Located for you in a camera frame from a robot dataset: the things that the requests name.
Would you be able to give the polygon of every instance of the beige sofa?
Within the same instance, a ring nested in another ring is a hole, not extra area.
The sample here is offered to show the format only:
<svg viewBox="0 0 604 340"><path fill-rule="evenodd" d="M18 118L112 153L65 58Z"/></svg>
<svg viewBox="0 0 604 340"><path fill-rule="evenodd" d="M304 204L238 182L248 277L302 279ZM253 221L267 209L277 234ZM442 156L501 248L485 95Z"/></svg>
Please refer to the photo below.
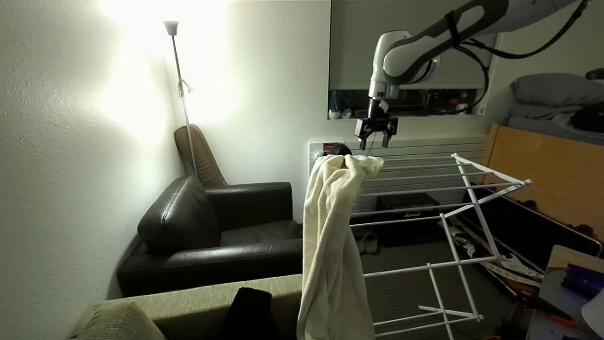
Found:
<svg viewBox="0 0 604 340"><path fill-rule="evenodd" d="M77 339L97 311L121 302L139 305L168 340L216 338L237 291L250 287L272 294L271 313L277 327L294 339L301 282L301 275L289 275L103 301L84 313L69 338Z"/></svg>

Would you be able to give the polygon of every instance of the black leather armchair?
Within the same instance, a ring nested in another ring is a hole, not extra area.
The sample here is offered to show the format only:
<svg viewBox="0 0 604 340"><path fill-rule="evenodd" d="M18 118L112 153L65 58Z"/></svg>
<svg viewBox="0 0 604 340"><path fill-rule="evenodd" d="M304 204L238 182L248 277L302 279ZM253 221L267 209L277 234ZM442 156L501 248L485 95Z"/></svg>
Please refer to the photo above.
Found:
<svg viewBox="0 0 604 340"><path fill-rule="evenodd" d="M124 296L302 272L289 183L205 191L194 176L177 178L138 233L140 244L117 274Z"/></svg>

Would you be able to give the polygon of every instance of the drying rack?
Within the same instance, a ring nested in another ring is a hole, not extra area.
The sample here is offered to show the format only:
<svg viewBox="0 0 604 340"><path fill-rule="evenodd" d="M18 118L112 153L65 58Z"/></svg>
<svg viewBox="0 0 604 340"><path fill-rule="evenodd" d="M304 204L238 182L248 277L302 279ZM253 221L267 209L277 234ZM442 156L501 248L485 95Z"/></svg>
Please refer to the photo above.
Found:
<svg viewBox="0 0 604 340"><path fill-rule="evenodd" d="M371 222L371 223L361 223L361 224L353 224L350 226L352 228L356 228L356 227L377 226L377 225L383 225L383 224L403 223L403 222L410 222L410 221L440 220L440 222L442 223L442 227L444 228L445 234L447 236L449 245L451 247L451 252L453 253L454 261L450 261L450 262L427 263L425 266L386 270L383 272L368 273L368 274L364 275L366 278L375 278L375 277L380 277L380 276L385 276L385 275L394 275L394 274L427 270L430 274L430 278L432 279L432 285L434 286L434 292L436 294L436 298L437 298L437 301L439 304L438 307L418 306L420 310L423 310L424 312L429 312L429 313L424 313L424 314L415 315L415 316L408 316L406 318L376 322L373 324L374 326L392 324L395 322L402 322L402 321L411 320L411 319L425 318L427 316L433 316L433 315L442 315L442 317L443 317L442 322L437 322L437 323L433 323L433 324L427 324L427 325L422 325L422 326L412 327L412 328L407 328L407 329L402 329L402 330L395 330L392 332L379 333L379 334L376 334L376 338L383 338L384 336L390 336L390 335L406 333L406 332L411 332L411 331L415 331L415 330L427 329L430 327L437 327L437 326L443 325L447 329L449 339L454 340L453 334L451 332L451 326L450 326L451 324L456 324L459 322L466 322L466 321L474 321L474 320L476 320L477 322L480 322L482 319L484 319L484 316L478 313L476 304L474 303L474 298L472 297L472 291L467 284L466 275L463 272L464 264L474 264L474 263L490 262L493 260L501 260L501 255L499 254L499 252L497 250L497 247L495 245L495 240L493 239L493 236L491 235L489 226L487 225L486 220L484 219L483 212L480 209L480 204L483 204L483 203L491 201L499 196L505 195L509 192L512 192L512 191L521 189L525 186L528 186L528 185L532 184L532 181L531 180L526 180L526 181L518 180L511 176L502 174L501 172L490 169L486 166L483 166L478 163L472 162L470 160L464 159L463 157L460 157L457 154L452 154L449 157L422 157L422 158L388 159L387 163L388 162L434 162L434 161L442 162L442 161L447 161L447 160L452 160L455 163L438 164L438 165L430 165L430 164L428 164L428 165L412 165L412 166L398 166L397 165L397 166L393 166L390 168L384 167L384 169L401 171L401 170L418 170L418 169L457 168L459 170L459 173L444 174L444 175L421 175L421 176L407 176L407 177L395 177L395 178L379 178L379 179L372 179L369 181L411 180L411 179L435 178L435 177L461 177L463 179L464 186L436 188L436 189L424 189L424 190L420 189L420 190L405 190L405 191L393 191L393 192L377 192L377 193L358 195L358 197L372 197L372 196L376 197L376 196L384 196L384 195L416 194L416 193L422 193L422 192L428 193L428 192L435 192L435 191L467 190L467 193L468 193L470 199L472 200L472 203L445 204L445 205L436 206L436 207L428 206L428 207L422 207L422 208L393 209L393 210L388 210L388 211L357 212L357 213L352 214L352 216L355 217L355 216L368 216L368 215L377 215L377 214L390 214L390 213L396 213L396 212L416 212L416 211L421 211L421 210L432 210L435 208L438 208L438 209L452 208L452 209L454 209L446 214L440 214L439 216L407 218L407 219L403 219L403 220L380 221L380 222ZM466 172L466 169L472 169L472 168L476 169L477 171ZM468 178L468 176L475 176L475 175L494 175L494 176L497 176L498 178L502 179L505 182L497 183L497 184L489 184L489 185L472 185L470 183L470 179ZM487 197L484 197L480 200L477 200L476 195L474 194L474 189L500 188L500 187L506 187L506 188L503 190L500 190L494 194L491 194ZM478 219L480 221L481 227L484 231L487 241L489 242L489 246L490 246L492 254L493 254L492 256L482 257L482 258L473 258L470 260L460 260L459 259L459 256L457 255L457 251L455 250L455 245L453 244L453 239L448 230L449 226L447 224L446 219L448 217L454 216L454 215L459 214L460 212L463 212L468 209L476 210L476 214L478 215ZM460 312L460 311L456 311L456 310L445 309L445 306L443 305L443 300L440 296L439 286L436 282L436 279L434 278L434 269L445 268L445 267L457 267L459 274L461 276L461 282L463 283L463 287L467 294L467 300L470 304L471 312Z"/></svg>

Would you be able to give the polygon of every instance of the robotic arm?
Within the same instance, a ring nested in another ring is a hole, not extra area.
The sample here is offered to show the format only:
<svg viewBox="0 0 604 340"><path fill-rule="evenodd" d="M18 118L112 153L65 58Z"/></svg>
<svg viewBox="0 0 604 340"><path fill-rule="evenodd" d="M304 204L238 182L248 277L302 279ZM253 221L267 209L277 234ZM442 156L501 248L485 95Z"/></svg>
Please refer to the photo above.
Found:
<svg viewBox="0 0 604 340"><path fill-rule="evenodd" d="M355 130L361 149L365 149L367 137L379 131L384 133L382 146L388 146L397 132L398 118L388 114L384 100L397 98L399 85L432 78L440 66L441 53L477 36L528 26L574 1L471 0L417 36L407 31L382 34L373 59L368 117L359 119ZM590 2L583 0L577 11L582 12Z"/></svg>

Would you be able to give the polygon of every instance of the black strap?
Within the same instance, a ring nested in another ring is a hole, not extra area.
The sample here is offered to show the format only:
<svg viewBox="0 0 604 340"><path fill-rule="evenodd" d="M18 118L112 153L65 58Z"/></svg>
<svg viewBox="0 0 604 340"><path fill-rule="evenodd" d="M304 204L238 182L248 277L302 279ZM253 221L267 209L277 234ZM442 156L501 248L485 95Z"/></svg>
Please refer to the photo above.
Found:
<svg viewBox="0 0 604 340"><path fill-rule="evenodd" d="M453 46L459 46L459 44L461 44L461 38L459 37L459 32L457 31L457 23L455 22L455 15L453 11L445 14L445 19L447 19L447 24L449 24L449 31L451 32L451 38L453 39Z"/></svg>

